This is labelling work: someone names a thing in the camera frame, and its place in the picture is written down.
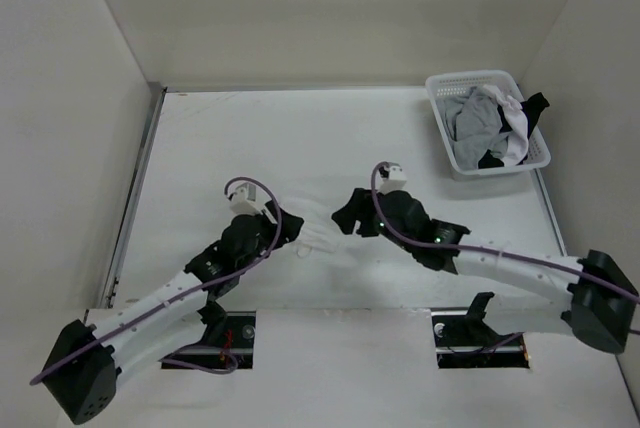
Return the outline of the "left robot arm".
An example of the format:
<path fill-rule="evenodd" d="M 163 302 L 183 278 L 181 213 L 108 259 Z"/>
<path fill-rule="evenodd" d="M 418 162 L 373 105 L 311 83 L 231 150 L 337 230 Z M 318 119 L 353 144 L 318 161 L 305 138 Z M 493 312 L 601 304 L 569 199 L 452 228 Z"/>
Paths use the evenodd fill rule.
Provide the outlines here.
<path fill-rule="evenodd" d="M 75 425 L 89 422 L 137 371 L 224 335 L 218 299 L 269 254 L 295 241 L 304 225 L 273 201 L 237 214 L 220 238 L 171 280 L 94 325 L 76 319 L 59 333 L 34 384 L 43 384 Z"/>

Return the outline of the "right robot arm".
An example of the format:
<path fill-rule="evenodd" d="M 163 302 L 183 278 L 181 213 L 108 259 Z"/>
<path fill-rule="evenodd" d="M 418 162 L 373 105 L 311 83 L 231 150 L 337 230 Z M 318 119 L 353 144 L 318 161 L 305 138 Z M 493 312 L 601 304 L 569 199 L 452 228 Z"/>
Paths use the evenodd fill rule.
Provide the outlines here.
<path fill-rule="evenodd" d="M 331 216 L 345 235 L 382 236 L 420 265 L 457 276 L 484 278 L 524 291 L 522 297 L 481 292 L 464 318 L 473 342 L 515 332 L 572 335 L 601 352 L 621 354 L 631 333 L 639 292 L 613 258 L 534 256 L 482 241 L 469 228 L 430 217 L 409 193 L 357 188 Z"/>

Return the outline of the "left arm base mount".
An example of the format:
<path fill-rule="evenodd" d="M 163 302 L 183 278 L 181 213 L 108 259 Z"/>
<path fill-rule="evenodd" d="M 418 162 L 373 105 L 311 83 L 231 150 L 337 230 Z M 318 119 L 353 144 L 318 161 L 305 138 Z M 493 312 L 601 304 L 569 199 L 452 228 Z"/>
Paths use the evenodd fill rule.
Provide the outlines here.
<path fill-rule="evenodd" d="M 229 311 L 216 314 L 200 341 L 187 345 L 161 360 L 164 370 L 200 370 L 226 375 L 251 370 L 254 362 L 257 314 Z"/>

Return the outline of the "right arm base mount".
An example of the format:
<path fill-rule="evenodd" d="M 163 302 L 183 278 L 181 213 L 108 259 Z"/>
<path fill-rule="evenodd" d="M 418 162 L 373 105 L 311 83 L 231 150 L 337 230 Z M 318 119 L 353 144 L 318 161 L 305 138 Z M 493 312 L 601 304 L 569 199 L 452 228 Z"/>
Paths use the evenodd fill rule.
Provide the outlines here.
<path fill-rule="evenodd" d="M 477 294 L 468 308 L 431 311 L 431 323 L 440 369 L 528 369 L 522 333 L 500 335 L 485 322 L 486 308 L 495 294 Z"/>

